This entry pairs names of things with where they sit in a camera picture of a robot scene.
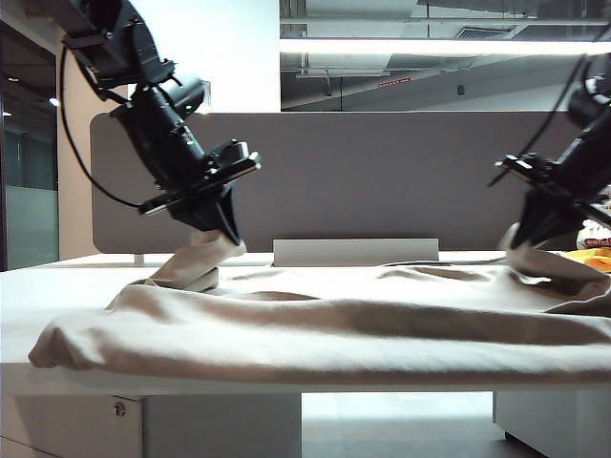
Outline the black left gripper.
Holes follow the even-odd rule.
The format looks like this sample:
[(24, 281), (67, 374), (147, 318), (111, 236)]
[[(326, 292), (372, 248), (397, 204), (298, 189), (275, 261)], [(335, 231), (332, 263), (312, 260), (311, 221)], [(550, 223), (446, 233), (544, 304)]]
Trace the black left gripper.
[(231, 183), (261, 168), (261, 158), (244, 141), (229, 140), (205, 152), (181, 115), (159, 88), (144, 88), (111, 112), (163, 193), (137, 210), (171, 216), (202, 232), (221, 230), (242, 243)]

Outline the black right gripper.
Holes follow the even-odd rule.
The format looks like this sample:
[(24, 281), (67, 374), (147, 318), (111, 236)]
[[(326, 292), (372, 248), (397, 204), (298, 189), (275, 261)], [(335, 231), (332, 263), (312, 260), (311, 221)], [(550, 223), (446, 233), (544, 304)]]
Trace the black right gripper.
[(509, 247), (539, 245), (576, 232), (585, 219), (601, 224), (610, 215), (599, 207), (610, 184), (610, 113), (585, 127), (556, 161), (536, 154), (506, 155), (496, 167), (531, 186)]

